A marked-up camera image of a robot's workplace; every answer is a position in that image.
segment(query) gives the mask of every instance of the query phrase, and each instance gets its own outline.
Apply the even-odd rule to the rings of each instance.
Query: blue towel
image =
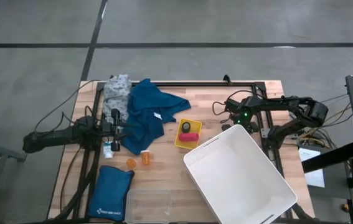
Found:
[[[89,216],[122,222],[125,218],[126,194],[133,176],[133,171],[101,166],[89,204]]]
[[[161,92],[150,79],[142,80],[132,88],[128,101],[129,118],[123,133],[131,133],[121,144],[139,155],[156,139],[164,135],[163,123],[176,122],[173,115],[191,108],[188,100]]]

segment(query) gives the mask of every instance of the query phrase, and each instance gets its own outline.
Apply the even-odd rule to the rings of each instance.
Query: clear plastic container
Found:
[[[171,208],[170,190],[130,190],[126,199],[125,222],[168,224]]]

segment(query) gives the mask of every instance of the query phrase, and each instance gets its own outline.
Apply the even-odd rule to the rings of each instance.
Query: white storage box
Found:
[[[241,125],[184,156],[208,206],[222,224],[268,224],[296,195]]]

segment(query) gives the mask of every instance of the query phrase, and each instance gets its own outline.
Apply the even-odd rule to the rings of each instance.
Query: white paper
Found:
[[[301,158],[301,161],[305,161],[318,155],[320,155],[320,152],[303,148],[299,149],[299,156]],[[308,185],[324,187],[324,177],[322,169],[305,174],[305,179]]]
[[[155,116],[156,118],[162,119],[161,114],[157,114],[156,112],[154,112],[154,116]]]

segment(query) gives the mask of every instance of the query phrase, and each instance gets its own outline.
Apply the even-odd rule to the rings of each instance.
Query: white label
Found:
[[[162,119],[161,115],[160,115],[160,114],[157,114],[156,112],[154,112],[154,116],[155,116],[156,118]]]

